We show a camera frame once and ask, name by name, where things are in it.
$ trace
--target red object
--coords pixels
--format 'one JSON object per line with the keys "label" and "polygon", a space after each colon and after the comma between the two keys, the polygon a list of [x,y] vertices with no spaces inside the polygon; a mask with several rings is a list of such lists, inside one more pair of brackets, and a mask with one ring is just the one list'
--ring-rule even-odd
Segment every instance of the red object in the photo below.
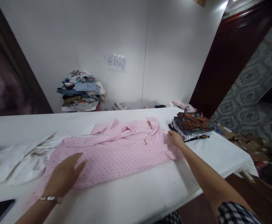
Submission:
{"label": "red object", "polygon": [[98,103],[97,107],[93,111],[101,111],[101,103]]}
{"label": "red object", "polygon": [[261,172],[264,168],[266,168],[269,164],[266,161],[259,161],[255,164],[255,168],[258,172],[258,175],[261,176]]}

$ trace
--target pink polka dot shirt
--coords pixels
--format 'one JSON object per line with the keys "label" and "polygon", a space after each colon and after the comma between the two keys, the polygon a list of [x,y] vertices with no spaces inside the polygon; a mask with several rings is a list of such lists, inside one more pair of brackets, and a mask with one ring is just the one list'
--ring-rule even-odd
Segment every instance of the pink polka dot shirt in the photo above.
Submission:
{"label": "pink polka dot shirt", "polygon": [[170,160],[184,159],[170,144],[157,118],[147,121],[97,124],[98,137],[66,138],[52,153],[44,175],[27,206],[39,199],[54,168],[65,158],[82,152],[76,165],[87,160],[74,188],[82,189],[151,169]]}

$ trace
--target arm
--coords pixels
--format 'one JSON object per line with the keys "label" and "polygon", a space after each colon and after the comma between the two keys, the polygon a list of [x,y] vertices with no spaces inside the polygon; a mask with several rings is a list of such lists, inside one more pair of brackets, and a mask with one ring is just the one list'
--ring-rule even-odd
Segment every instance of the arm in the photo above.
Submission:
{"label": "arm", "polygon": [[178,133],[169,131],[168,137],[184,155],[194,177],[210,202],[215,216],[217,216],[218,207],[223,202],[229,201],[238,203],[254,213],[242,196],[223,177],[185,145]]}
{"label": "arm", "polygon": [[[43,196],[55,196],[62,198],[76,183],[86,161],[80,163],[74,169],[77,160],[82,153],[74,154],[62,161],[53,171],[50,180],[44,190]],[[56,203],[52,201],[37,201],[16,224],[42,224]]]}

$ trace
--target plaid shirt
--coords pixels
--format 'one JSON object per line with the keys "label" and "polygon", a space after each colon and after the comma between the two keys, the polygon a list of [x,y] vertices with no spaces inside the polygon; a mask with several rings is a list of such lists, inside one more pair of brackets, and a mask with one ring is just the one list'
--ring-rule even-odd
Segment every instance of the plaid shirt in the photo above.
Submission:
{"label": "plaid shirt", "polygon": [[[224,202],[217,212],[219,224],[261,224],[261,221],[243,206],[234,202]],[[182,224],[177,210],[155,224]]]}
{"label": "plaid shirt", "polygon": [[261,221],[245,207],[234,202],[224,202],[218,208],[218,223],[261,224]]}

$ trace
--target wooden door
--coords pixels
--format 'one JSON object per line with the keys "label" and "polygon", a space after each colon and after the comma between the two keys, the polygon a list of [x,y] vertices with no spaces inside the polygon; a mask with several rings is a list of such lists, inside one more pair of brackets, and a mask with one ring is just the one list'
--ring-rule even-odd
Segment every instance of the wooden door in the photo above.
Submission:
{"label": "wooden door", "polygon": [[210,118],[271,26],[270,1],[222,20],[190,104]]}

